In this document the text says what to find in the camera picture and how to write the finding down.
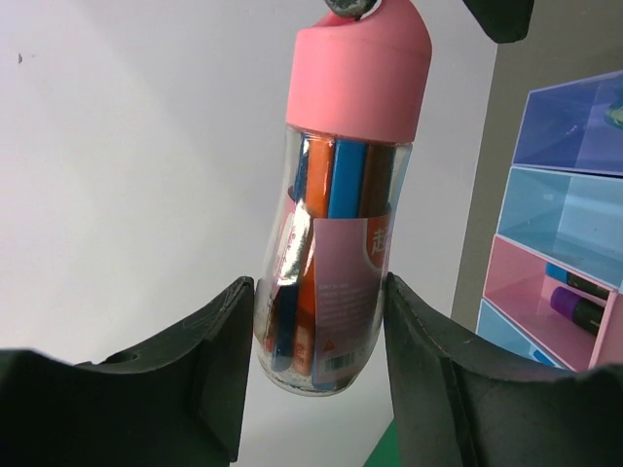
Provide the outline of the green ring binder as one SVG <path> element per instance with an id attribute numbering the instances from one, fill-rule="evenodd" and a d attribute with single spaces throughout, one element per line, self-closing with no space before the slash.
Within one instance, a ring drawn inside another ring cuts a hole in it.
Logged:
<path id="1" fill-rule="evenodd" d="M 397 426 L 393 419 L 363 464 L 364 467 L 400 467 Z"/>

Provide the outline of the purple drawer box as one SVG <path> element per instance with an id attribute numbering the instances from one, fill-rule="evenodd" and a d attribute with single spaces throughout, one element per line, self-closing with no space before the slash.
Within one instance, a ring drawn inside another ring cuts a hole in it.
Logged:
<path id="1" fill-rule="evenodd" d="M 604 121 L 606 108 L 619 99 L 621 71 L 531 90 L 513 163 L 620 177 L 622 129 Z"/>

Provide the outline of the black marker purple cap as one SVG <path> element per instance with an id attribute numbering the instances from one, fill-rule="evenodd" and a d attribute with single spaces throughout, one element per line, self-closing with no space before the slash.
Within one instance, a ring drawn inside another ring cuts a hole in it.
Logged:
<path id="1" fill-rule="evenodd" d="M 589 334 L 596 336 L 599 333 L 605 311 L 603 306 L 563 287 L 552 292 L 550 306 Z"/>

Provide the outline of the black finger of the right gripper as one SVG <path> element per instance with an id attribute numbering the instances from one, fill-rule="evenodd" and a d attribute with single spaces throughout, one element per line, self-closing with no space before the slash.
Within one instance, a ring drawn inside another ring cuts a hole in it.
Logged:
<path id="1" fill-rule="evenodd" d="M 494 43 L 512 44 L 528 36 L 533 0 L 463 0 L 462 3 Z"/>
<path id="2" fill-rule="evenodd" d="M 381 0 L 325 0 L 327 8 L 339 19 L 359 20 L 372 13 Z"/>

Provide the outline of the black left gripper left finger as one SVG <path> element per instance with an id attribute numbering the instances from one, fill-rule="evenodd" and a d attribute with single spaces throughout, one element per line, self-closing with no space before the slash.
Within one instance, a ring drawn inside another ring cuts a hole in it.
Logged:
<path id="1" fill-rule="evenodd" d="M 1 353 L 5 466 L 228 466 L 238 459 L 254 283 L 242 276 L 94 364 Z"/>

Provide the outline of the pink drawer box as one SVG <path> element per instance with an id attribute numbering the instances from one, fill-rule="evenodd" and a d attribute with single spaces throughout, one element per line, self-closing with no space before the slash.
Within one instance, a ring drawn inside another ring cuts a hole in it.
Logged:
<path id="1" fill-rule="evenodd" d="M 503 237 L 495 236 L 483 297 L 516 328 L 571 371 L 622 362 L 622 295 L 611 288 L 606 300 L 575 293 L 605 308 L 596 336 L 580 329 L 550 306 L 557 287 L 544 257 Z"/>

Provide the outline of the black highlighter blue cap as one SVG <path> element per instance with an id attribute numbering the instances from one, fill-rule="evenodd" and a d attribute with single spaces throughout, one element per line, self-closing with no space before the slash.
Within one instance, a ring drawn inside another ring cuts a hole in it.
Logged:
<path id="1" fill-rule="evenodd" d="M 580 277 L 572 272 L 567 271 L 557 265 L 547 263 L 545 268 L 546 274 L 558 280 L 561 283 L 565 283 L 567 286 L 589 294 L 591 296 L 606 300 L 609 295 L 609 291 L 596 283 L 590 282 L 583 277 Z"/>

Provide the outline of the colourful tube pink cap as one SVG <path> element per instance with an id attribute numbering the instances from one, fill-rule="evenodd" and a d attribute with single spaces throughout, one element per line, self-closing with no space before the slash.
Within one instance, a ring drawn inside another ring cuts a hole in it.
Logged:
<path id="1" fill-rule="evenodd" d="M 331 12 L 297 34 L 282 194 L 254 310 L 259 361 L 286 391 L 342 392 L 374 349 L 431 57 L 410 1 Z"/>

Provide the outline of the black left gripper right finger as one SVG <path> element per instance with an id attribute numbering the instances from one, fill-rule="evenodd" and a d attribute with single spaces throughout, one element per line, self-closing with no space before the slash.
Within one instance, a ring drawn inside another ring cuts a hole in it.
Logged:
<path id="1" fill-rule="evenodd" d="M 385 282 L 385 349 L 405 466 L 618 466 L 622 368 L 584 372 L 509 352 Z"/>

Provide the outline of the light blue drawer box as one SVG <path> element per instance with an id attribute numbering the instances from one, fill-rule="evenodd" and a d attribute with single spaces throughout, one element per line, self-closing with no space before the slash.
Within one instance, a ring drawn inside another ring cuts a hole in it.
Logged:
<path id="1" fill-rule="evenodd" d="M 507 351 L 543 365 L 567 370 L 556 358 L 516 328 L 486 299 L 480 302 L 476 334 Z"/>
<path id="2" fill-rule="evenodd" d="M 622 180 L 514 166 L 496 233 L 622 289 Z"/>

